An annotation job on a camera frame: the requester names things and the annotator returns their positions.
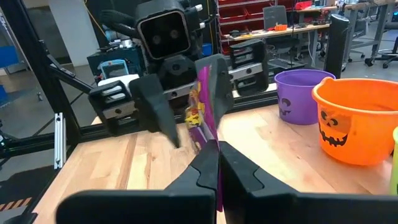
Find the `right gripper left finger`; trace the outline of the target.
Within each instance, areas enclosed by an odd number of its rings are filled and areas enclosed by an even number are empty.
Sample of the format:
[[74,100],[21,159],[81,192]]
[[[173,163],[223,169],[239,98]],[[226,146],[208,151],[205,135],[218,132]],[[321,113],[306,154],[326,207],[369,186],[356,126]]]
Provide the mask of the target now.
[[85,190],[65,198],[55,221],[64,224],[215,224],[220,155],[208,141],[163,190]]

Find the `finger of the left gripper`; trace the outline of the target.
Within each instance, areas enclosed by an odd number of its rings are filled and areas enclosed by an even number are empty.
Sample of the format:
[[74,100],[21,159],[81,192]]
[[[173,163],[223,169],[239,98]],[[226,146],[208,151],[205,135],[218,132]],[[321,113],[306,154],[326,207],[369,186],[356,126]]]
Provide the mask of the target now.
[[162,133],[176,148],[180,147],[174,111],[158,76],[150,74],[134,79],[128,87],[138,110],[139,124],[151,133]]
[[215,124],[234,105],[232,84],[228,64],[221,54],[201,58],[195,62],[201,92],[204,93],[205,106],[209,106]]

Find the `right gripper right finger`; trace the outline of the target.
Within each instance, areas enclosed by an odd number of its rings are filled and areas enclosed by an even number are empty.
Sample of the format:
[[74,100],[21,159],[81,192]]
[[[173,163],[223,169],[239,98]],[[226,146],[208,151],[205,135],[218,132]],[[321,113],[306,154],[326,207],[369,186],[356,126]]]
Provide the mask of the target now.
[[397,224],[396,196],[299,192],[227,142],[220,150],[227,223]]

